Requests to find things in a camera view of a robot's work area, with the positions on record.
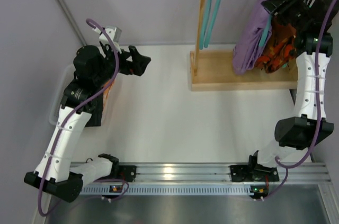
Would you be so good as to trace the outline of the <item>purple trousers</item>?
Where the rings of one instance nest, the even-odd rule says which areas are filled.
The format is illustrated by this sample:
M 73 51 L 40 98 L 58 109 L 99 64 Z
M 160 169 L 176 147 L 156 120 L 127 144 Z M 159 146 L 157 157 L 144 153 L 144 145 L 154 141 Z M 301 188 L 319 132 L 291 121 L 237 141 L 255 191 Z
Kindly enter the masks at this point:
M 243 74 L 254 68 L 257 59 L 262 55 L 264 48 L 258 44 L 265 28 L 268 12 L 261 5 L 265 0 L 257 0 L 248 17 L 248 21 L 233 50 L 232 66 L 236 74 Z M 272 35 L 272 27 L 269 29 L 267 44 Z

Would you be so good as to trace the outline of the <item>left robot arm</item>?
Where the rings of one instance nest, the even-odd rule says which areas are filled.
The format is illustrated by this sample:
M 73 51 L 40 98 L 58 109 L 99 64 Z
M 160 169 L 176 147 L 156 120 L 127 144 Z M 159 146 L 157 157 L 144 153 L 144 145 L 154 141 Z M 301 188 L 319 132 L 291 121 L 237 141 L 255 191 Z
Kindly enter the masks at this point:
M 64 89 L 55 131 L 44 156 L 24 182 L 40 193 L 73 202 L 86 185 L 101 178 L 119 176 L 119 160 L 100 154 L 92 161 L 71 168 L 77 142 L 86 127 L 100 126 L 104 109 L 104 91 L 116 74 L 142 76 L 151 58 L 141 55 L 135 46 L 114 52 L 110 45 L 83 46 L 77 50 L 74 78 Z

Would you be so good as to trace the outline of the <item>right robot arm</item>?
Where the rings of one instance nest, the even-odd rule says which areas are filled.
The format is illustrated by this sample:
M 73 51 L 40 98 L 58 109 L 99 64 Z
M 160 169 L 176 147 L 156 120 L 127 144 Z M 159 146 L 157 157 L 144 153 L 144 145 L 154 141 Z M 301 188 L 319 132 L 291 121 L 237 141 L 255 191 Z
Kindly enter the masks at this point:
M 296 30 L 298 81 L 292 117 L 278 121 L 274 140 L 249 157 L 248 175 L 255 181 L 274 175 L 277 166 L 301 165 L 334 130 L 326 119 L 324 95 L 334 42 L 329 29 L 338 0 L 313 0 L 310 5 L 304 0 L 267 0 L 262 5 L 279 23 Z

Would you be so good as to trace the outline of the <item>orange camouflage trousers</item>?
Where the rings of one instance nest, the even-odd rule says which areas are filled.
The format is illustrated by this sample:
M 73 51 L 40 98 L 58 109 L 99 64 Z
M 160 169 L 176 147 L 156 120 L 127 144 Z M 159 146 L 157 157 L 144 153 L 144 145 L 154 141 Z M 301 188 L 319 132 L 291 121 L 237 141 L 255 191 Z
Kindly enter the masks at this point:
M 296 58 L 295 37 L 296 29 L 291 24 L 282 25 L 273 19 L 272 35 L 254 67 L 270 74 Z

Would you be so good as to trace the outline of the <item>black trousers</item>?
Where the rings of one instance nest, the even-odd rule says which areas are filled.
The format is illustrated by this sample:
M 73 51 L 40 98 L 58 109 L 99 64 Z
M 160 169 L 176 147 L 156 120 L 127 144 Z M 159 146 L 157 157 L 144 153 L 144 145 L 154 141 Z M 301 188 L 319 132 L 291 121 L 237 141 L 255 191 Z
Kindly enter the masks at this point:
M 89 102 L 91 106 L 91 118 L 86 124 L 86 127 L 100 127 L 102 123 L 103 115 L 103 94 L 99 95 L 97 98 Z

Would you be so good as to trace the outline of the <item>empty teal hanger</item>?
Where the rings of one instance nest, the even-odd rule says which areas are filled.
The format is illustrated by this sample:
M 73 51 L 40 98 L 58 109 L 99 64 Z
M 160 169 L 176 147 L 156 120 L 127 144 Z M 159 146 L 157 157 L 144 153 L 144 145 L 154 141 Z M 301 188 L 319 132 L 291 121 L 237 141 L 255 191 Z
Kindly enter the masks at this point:
M 213 8 L 213 12 L 210 12 L 209 22 L 207 26 L 207 36 L 204 39 L 204 48 L 207 48 L 210 44 L 211 34 L 212 34 L 212 31 L 213 31 L 213 28 L 214 28 L 214 25 L 217 19 L 221 1 L 222 0 L 216 0 L 214 8 Z
M 209 22 L 209 16 L 211 12 L 211 2 L 212 0 L 206 0 L 205 8 L 204 8 L 204 15 L 199 39 L 199 49 L 202 50 L 204 48 L 204 39 L 207 36 L 207 26 Z

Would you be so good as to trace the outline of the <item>orange white garment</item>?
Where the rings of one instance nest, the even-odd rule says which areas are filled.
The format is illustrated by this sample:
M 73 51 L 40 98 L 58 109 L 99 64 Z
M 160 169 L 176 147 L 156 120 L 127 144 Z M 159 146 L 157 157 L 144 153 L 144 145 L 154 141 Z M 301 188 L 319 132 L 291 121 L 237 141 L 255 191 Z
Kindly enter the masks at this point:
M 107 82 L 104 86 L 106 87 L 105 91 L 103 92 L 103 110 L 106 110 L 106 107 L 108 105 L 110 91 L 114 86 L 115 81 L 112 83 Z

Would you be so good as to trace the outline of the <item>white plastic basket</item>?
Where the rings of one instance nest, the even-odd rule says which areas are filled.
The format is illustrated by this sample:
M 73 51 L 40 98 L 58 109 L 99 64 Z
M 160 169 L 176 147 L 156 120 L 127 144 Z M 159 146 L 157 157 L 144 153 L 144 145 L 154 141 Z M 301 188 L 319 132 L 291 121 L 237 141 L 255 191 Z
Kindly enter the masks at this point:
M 52 126 L 55 126 L 58 121 L 60 102 L 64 94 L 64 89 L 74 79 L 75 67 L 73 64 L 66 66 L 60 79 L 58 80 L 57 88 L 53 96 L 51 109 L 48 121 Z

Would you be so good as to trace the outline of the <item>wooden clothes rack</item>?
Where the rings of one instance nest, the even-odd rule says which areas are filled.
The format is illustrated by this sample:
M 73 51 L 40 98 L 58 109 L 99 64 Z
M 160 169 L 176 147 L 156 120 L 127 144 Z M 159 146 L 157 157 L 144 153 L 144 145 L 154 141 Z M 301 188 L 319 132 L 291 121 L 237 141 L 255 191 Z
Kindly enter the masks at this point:
M 198 30 L 195 49 L 190 52 L 190 79 L 192 91 L 252 91 L 296 89 L 298 72 L 292 61 L 286 69 L 272 74 L 262 70 L 250 70 L 237 75 L 231 65 L 230 49 L 199 49 L 200 33 L 206 0 L 200 0 Z

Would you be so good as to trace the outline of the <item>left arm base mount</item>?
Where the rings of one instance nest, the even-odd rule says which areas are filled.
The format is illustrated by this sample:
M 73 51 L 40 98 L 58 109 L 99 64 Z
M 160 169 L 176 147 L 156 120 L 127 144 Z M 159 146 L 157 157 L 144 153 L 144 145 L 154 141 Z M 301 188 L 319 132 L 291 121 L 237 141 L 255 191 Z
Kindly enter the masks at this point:
M 100 177 L 98 181 L 119 179 L 126 182 L 133 182 L 136 178 L 137 166 L 135 165 L 115 165 L 109 175 Z

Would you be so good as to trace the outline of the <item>aluminium corner frame post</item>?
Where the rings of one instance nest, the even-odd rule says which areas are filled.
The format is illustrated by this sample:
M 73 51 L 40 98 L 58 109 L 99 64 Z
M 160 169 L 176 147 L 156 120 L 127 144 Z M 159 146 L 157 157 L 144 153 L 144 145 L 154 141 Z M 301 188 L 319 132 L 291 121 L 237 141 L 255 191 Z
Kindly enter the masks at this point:
M 80 42 L 81 45 L 83 46 L 87 45 L 87 41 L 85 40 L 84 35 L 82 34 L 65 0 L 55 0 L 55 1 L 58 7 L 60 8 L 60 10 L 62 11 L 64 18 L 66 19 L 68 25 L 70 26 L 73 33 L 75 34 L 77 40 Z

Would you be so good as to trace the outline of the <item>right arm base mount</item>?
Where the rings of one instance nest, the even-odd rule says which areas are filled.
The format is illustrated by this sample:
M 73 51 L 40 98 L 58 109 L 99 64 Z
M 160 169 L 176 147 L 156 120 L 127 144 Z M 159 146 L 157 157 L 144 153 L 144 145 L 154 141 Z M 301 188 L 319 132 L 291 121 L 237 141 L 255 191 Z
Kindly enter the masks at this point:
M 233 182 L 278 182 L 279 175 L 276 168 L 250 165 L 231 165 L 230 175 Z

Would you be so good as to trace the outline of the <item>aluminium mounting rail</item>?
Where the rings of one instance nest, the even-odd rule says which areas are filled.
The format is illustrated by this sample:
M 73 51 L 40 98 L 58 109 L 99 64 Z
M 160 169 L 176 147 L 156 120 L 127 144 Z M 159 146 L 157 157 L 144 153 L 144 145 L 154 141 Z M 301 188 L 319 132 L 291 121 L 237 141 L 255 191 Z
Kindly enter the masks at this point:
M 230 175 L 232 163 L 123 163 L 137 166 L 133 182 L 233 182 Z M 288 183 L 315 184 L 331 181 L 323 163 L 305 163 L 288 171 Z

